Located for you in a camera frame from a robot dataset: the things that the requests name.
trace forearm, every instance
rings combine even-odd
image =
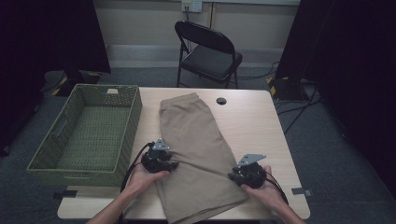
[[[87,223],[115,223],[117,218],[121,215],[126,206],[136,197],[137,190],[126,189],[117,198],[113,200],[106,208],[96,214]]]
[[[286,203],[280,203],[274,207],[274,211],[282,218],[285,224],[305,224],[303,221]]]

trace chair backrest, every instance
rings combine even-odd
[[[209,49],[215,49],[228,54],[235,53],[233,43],[219,31],[190,21],[178,21],[175,24],[175,30],[184,46],[186,45],[183,38]]]

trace black folding chair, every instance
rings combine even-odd
[[[242,54],[235,52],[233,43],[224,34],[190,21],[178,21],[175,30],[181,41],[177,71],[177,87],[188,85],[180,82],[181,69],[217,83],[225,83],[228,88],[231,76],[238,89],[236,69],[242,62]],[[190,42],[197,46],[190,49]]]

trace white wall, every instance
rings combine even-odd
[[[178,46],[176,21],[185,20],[180,2],[94,1],[106,44]],[[227,35],[238,49],[283,49],[297,6],[203,3],[190,21]]]

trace woven basket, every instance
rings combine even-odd
[[[119,187],[141,109],[137,86],[76,85],[27,172],[50,185]]]

